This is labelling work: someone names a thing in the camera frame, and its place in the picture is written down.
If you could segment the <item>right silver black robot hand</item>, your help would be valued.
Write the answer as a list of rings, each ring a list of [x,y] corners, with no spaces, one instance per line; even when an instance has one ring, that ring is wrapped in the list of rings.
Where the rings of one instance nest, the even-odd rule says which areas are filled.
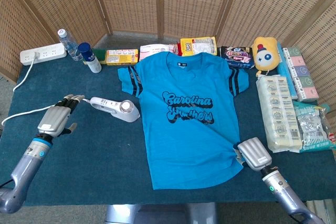
[[[257,137],[239,143],[237,148],[240,152],[239,157],[242,157],[254,171],[259,172],[272,163],[270,154]]]

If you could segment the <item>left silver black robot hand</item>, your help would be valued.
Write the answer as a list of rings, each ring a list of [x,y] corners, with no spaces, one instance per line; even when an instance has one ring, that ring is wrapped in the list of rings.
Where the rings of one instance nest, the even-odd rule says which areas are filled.
[[[66,127],[66,124],[76,106],[84,98],[84,95],[69,94],[54,106],[48,108],[37,126],[38,132],[53,138],[63,134],[71,134],[76,129],[77,123],[73,123],[70,127]]]

